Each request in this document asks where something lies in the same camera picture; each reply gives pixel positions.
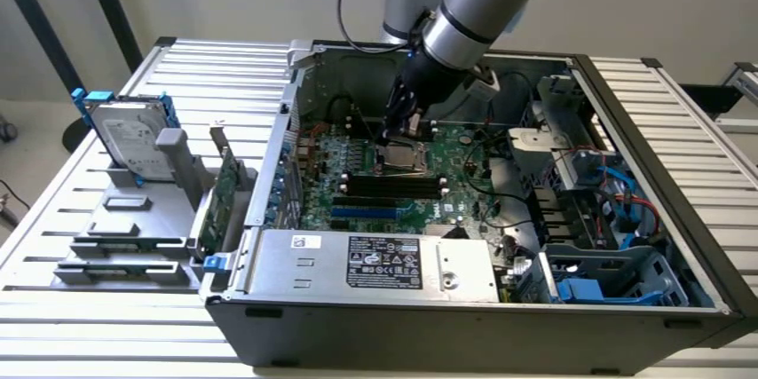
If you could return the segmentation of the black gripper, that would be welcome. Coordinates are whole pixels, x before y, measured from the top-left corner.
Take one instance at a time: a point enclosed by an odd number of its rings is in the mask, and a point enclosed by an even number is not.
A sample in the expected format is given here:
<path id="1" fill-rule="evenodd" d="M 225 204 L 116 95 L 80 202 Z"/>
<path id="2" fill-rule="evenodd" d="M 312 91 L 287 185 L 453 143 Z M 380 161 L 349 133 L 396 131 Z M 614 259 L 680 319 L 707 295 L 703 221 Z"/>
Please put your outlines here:
<path id="1" fill-rule="evenodd" d="M 444 66 L 423 48 L 411 51 L 395 77 L 377 132 L 377 144 L 409 131 L 412 119 L 421 119 L 429 107 L 443 103 L 463 83 L 467 70 Z"/>

